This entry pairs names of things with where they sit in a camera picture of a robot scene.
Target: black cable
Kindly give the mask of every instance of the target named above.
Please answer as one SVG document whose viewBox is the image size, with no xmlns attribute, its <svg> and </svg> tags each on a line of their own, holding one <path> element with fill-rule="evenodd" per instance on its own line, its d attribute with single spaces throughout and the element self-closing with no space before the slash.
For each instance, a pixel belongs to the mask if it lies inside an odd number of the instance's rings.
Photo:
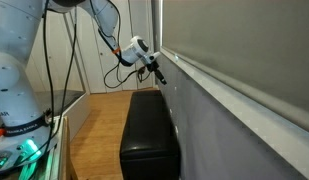
<svg viewBox="0 0 309 180">
<path fill-rule="evenodd" d="M 148 79 L 148 77 L 150 77 L 152 72 L 148 72 L 147 76 L 143 79 L 143 75 L 141 73 L 138 73 L 138 80 L 140 81 L 140 83 L 142 83 L 143 81 L 145 81 L 146 79 Z"/>
<path fill-rule="evenodd" d="M 46 41 L 46 19 L 47 19 L 48 3 L 49 3 L 49 0 L 46 0 L 45 7 L 44 7 L 44 16 L 43 16 L 43 43 L 44 43 L 45 63 L 46 63 L 46 69 L 47 69 L 47 74 L 48 74 L 48 79 L 49 79 L 49 84 L 50 84 L 50 92 L 51 92 L 52 121 L 50 124 L 50 132 L 49 132 L 44 154 L 47 152 L 48 146 L 50 145 L 51 137 L 53 133 L 53 126 L 54 126 L 54 121 L 53 121 L 53 118 L 54 118 L 54 87 L 53 87 L 52 76 L 50 72 L 50 65 L 48 62 L 47 41 Z"/>
<path fill-rule="evenodd" d="M 134 73 L 137 72 L 137 70 L 132 71 L 132 72 L 130 72 L 130 73 L 127 75 L 127 77 L 126 77 L 123 81 L 121 81 L 118 85 L 116 85 L 116 86 L 109 86 L 109 85 L 107 84 L 107 82 L 106 82 L 106 77 L 107 77 L 112 71 L 114 71 L 116 68 L 118 68 L 119 64 L 120 64 L 120 63 L 118 63 L 114 68 L 112 68 L 111 70 L 109 70 L 109 71 L 105 74 L 105 76 L 104 76 L 104 84 L 105 84 L 106 87 L 111 88 L 111 89 L 115 89 L 115 88 L 119 87 L 120 85 L 122 85 L 123 83 L 125 83 L 125 82 L 127 81 L 127 79 L 128 79 L 132 74 L 134 74 Z"/>
<path fill-rule="evenodd" d="M 72 45 L 72 55 L 71 55 L 71 60 L 70 60 L 70 64 L 69 64 L 69 68 L 68 68 L 68 72 L 67 72 L 67 77 L 66 77 L 66 81 L 65 81 L 65 87 L 64 87 L 64 92 L 63 92 L 63 99 L 62 99 L 62 107 L 61 107 L 61 116 L 60 118 L 62 117 L 62 114 L 63 114 L 63 111 L 64 111 L 64 104 L 65 104 L 65 97 L 66 97 L 66 89 L 67 89 L 67 84 L 68 84 L 68 80 L 69 80 L 69 76 L 70 76 L 70 70 L 71 70 L 71 67 L 72 67 L 72 64 L 73 64 L 73 60 L 74 60 L 74 54 L 75 54 L 75 44 L 76 44 L 76 40 L 77 40 L 77 26 L 76 26 L 76 22 L 74 24 L 74 40 L 73 40 L 73 45 Z M 51 137 L 49 138 L 49 141 L 51 139 L 53 139 L 58 131 L 59 131 L 59 128 L 60 128 L 60 120 L 58 121 L 58 125 L 57 125 L 57 129 L 56 129 L 56 132 L 51 135 Z M 23 162 L 29 160 L 33 155 L 35 155 L 38 151 L 40 151 L 46 144 L 48 143 L 48 141 L 46 141 L 36 152 L 32 153 L 30 156 L 28 156 L 27 158 L 25 158 L 24 160 L 22 160 L 19 164 L 22 164 Z"/>
<path fill-rule="evenodd" d="M 117 79 L 117 81 L 118 82 L 122 82 L 118 77 L 119 77 L 119 70 L 120 70 L 120 63 L 118 63 L 118 65 L 117 65 L 117 69 L 116 69 L 116 79 Z"/>
<path fill-rule="evenodd" d="M 77 13 L 77 7 L 75 6 L 75 22 L 74 22 L 74 39 L 73 39 L 73 44 L 72 44 L 72 54 L 71 54 L 71 60 L 70 60 L 70 64 L 67 70 L 67 75 L 66 75 L 66 80 L 65 80 L 65 85 L 64 85 L 64 90 L 63 90 L 63 99 L 62 99 L 62 105 L 61 105 L 61 112 L 60 112 L 60 118 L 58 120 L 58 124 L 57 124 L 57 129 L 55 131 L 55 133 L 53 134 L 52 138 L 54 138 L 56 136 L 56 134 L 58 133 L 60 126 L 61 126 L 61 119 L 63 116 L 63 112 L 64 112 L 64 107 L 65 107 L 65 98 L 66 98 L 66 92 L 67 92 L 67 86 L 68 86 L 68 81 L 69 81 L 69 77 L 71 74 L 71 69 L 72 69 L 72 65 L 73 65 L 73 61 L 74 61 L 74 55 L 75 55 L 75 45 L 76 45 L 76 39 L 77 39 L 77 17 L 76 17 L 76 13 Z"/>
</svg>

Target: black leather ottoman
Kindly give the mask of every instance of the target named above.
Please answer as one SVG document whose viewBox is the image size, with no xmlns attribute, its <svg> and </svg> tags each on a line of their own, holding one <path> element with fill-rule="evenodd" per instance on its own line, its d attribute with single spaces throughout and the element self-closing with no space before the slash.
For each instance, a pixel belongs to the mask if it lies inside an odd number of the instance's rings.
<svg viewBox="0 0 309 180">
<path fill-rule="evenodd" d="M 178 180 L 179 152 L 161 92 L 134 92 L 120 148 L 124 179 Z"/>
</svg>

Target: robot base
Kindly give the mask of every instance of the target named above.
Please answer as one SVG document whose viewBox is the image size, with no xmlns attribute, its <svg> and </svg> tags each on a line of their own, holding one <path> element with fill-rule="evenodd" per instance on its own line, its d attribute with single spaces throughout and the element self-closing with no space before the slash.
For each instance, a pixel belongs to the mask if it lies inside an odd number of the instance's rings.
<svg viewBox="0 0 309 180">
<path fill-rule="evenodd" d="M 19 136 L 1 136 L 0 171 L 37 161 L 45 151 L 45 143 L 48 140 L 46 134 L 49 134 L 49 131 L 50 127 L 42 126 L 34 131 Z M 50 141 L 48 150 L 54 147 L 56 143 L 57 139 L 54 137 Z"/>
</svg>

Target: wooden floor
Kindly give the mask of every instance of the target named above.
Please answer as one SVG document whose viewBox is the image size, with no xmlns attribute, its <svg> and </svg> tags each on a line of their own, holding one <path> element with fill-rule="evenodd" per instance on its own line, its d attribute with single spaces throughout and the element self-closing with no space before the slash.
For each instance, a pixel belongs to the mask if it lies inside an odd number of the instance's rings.
<svg viewBox="0 0 309 180">
<path fill-rule="evenodd" d="M 71 142 L 71 159 L 79 179 L 123 179 L 119 148 L 132 93 L 89 97 L 91 113 Z"/>
</svg>

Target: gray wall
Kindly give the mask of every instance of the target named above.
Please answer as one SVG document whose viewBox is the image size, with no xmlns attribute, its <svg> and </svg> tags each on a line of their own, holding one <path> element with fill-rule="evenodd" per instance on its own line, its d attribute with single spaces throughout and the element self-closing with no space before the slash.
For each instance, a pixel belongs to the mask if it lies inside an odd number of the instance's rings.
<svg viewBox="0 0 309 180">
<path fill-rule="evenodd" d="M 166 0 L 163 46 L 309 132 L 309 0 Z"/>
<path fill-rule="evenodd" d="M 152 2 L 159 37 L 158 1 Z M 304 179 L 167 57 L 158 61 L 168 82 L 159 87 L 178 129 L 183 180 Z"/>
</svg>

